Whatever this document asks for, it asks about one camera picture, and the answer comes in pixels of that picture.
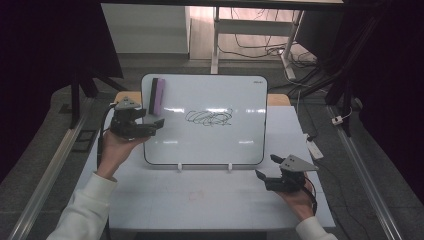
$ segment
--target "whiteboard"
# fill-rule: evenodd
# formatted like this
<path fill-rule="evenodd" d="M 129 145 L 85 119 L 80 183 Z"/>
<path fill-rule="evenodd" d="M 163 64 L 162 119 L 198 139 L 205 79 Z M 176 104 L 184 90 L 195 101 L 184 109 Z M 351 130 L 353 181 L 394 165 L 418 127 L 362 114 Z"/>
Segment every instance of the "whiteboard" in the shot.
<path fill-rule="evenodd" d="M 141 80 L 148 109 L 152 81 L 165 80 L 156 136 L 144 144 L 150 164 L 259 164 L 264 156 L 267 81 L 261 76 L 148 74 Z"/>

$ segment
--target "wall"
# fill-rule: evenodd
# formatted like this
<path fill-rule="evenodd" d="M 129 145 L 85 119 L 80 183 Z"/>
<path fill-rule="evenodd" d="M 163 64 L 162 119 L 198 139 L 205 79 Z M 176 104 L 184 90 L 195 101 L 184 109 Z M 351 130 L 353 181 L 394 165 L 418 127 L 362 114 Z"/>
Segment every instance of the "wall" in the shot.
<path fill-rule="evenodd" d="M 102 4 L 102 9 L 117 53 L 189 52 L 189 7 Z"/>

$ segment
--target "white table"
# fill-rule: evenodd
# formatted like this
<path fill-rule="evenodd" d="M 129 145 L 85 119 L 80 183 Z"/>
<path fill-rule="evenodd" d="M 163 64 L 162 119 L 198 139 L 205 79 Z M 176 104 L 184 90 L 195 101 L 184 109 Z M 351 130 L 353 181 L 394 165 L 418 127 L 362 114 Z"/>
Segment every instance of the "white table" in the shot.
<path fill-rule="evenodd" d="M 279 173 L 270 154 L 294 154 L 312 162 L 293 107 L 267 108 L 264 161 L 257 169 Z M 293 228 L 298 220 L 280 197 L 266 191 L 254 167 L 229 172 L 219 167 L 157 167 L 143 158 L 142 146 L 133 150 L 116 172 L 119 184 L 111 200 L 110 226 L 129 231 L 272 231 Z M 96 167 L 96 147 L 91 150 L 76 188 L 87 182 Z M 316 173 L 309 176 L 317 188 L 317 217 L 324 227 L 334 227 Z"/>

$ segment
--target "metal frame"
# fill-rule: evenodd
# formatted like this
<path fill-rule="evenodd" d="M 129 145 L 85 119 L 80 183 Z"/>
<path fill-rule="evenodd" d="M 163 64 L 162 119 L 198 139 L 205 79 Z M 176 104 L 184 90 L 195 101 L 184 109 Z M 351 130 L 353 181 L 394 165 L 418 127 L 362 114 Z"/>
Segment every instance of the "metal frame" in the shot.
<path fill-rule="evenodd" d="M 327 110 L 331 118 L 336 115 L 334 114 L 332 107 L 327 106 Z M 364 161 L 362 160 L 362 157 L 358 152 L 358 149 L 356 148 L 354 140 L 351 137 L 348 137 L 342 127 L 337 127 L 337 132 L 339 134 L 340 140 L 343 143 L 343 146 L 345 147 L 349 155 L 352 165 L 355 168 L 359 180 L 362 183 L 362 187 L 364 188 L 368 199 L 371 202 L 371 205 L 376 211 L 377 217 L 380 220 L 380 224 L 383 227 L 384 232 L 386 233 L 387 239 L 403 239 L 402 234 L 392 214 L 390 213 L 386 202 L 378 191 L 377 186 L 375 185 L 374 180 L 371 177 L 371 174 L 368 172 L 368 169 L 365 166 Z"/>
<path fill-rule="evenodd" d="M 10 234 L 8 240 L 27 238 L 35 220 L 37 219 L 38 214 L 40 213 L 41 208 L 44 205 L 44 202 L 50 193 L 50 190 L 53 187 L 53 184 L 57 179 L 57 176 L 60 173 L 60 170 L 62 169 L 63 163 L 71 151 L 75 139 L 77 138 L 82 126 L 88 118 L 88 114 L 90 113 L 93 103 L 93 98 L 86 98 L 82 103 L 82 116 L 80 120 L 74 129 L 69 129 L 66 132 L 65 137 L 63 138 L 56 153 L 50 161 L 50 164 L 44 172 L 40 182 L 38 183 L 37 188 L 25 206 L 25 209 L 19 217 L 19 220 L 13 228 L 13 231 Z"/>
<path fill-rule="evenodd" d="M 284 71 L 289 80 L 295 80 L 293 68 L 289 60 L 290 49 L 299 28 L 300 19 L 303 11 L 299 11 L 293 22 L 271 22 L 255 20 L 234 20 L 220 19 L 219 7 L 213 8 L 214 17 L 214 38 L 211 60 L 211 74 L 218 74 L 219 64 L 219 34 L 246 34 L 246 35 L 266 35 L 266 36 L 284 36 L 289 37 L 284 51 L 280 51 L 281 61 Z"/>

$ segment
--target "aluminum rail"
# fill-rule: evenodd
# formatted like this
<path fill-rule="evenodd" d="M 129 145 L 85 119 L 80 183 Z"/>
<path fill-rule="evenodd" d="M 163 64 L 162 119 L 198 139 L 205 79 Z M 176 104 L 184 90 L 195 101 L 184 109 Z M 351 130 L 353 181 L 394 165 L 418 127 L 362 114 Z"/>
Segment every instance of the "aluminum rail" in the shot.
<path fill-rule="evenodd" d="M 330 106 L 327 106 L 327 110 L 331 118 L 336 116 Z M 380 220 L 380 224 L 383 227 L 384 232 L 386 233 L 387 239 L 402 240 L 402 234 L 400 233 L 398 226 L 383 197 L 378 191 L 374 180 L 371 177 L 371 174 L 365 166 L 364 161 L 362 160 L 362 157 L 356 148 L 355 142 L 352 138 L 346 135 L 345 131 L 341 127 L 337 126 L 337 131 L 349 155 L 352 165 L 356 170 L 359 180 L 361 181 L 362 186 L 368 196 L 368 199 L 376 211 L 377 217 Z"/>
<path fill-rule="evenodd" d="M 37 219 L 38 214 L 40 213 L 41 208 L 44 205 L 44 202 L 47 199 L 47 196 L 50 193 L 50 190 L 55 183 L 57 176 L 62 169 L 62 166 L 72 149 L 72 145 L 78 137 L 79 132 L 88 118 L 91 106 L 93 105 L 94 99 L 86 98 L 81 105 L 82 116 L 75 126 L 74 129 L 69 129 L 62 142 L 60 143 L 56 153 L 54 154 L 52 160 L 50 161 L 49 166 L 43 174 L 40 182 L 37 185 L 34 193 L 32 194 L 30 200 L 28 201 L 25 209 L 23 210 L 18 222 L 13 228 L 12 233 L 10 234 L 8 240 L 18 240 L 26 239 L 29 232 L 31 231 L 32 226 L 34 225 L 35 220 Z"/>

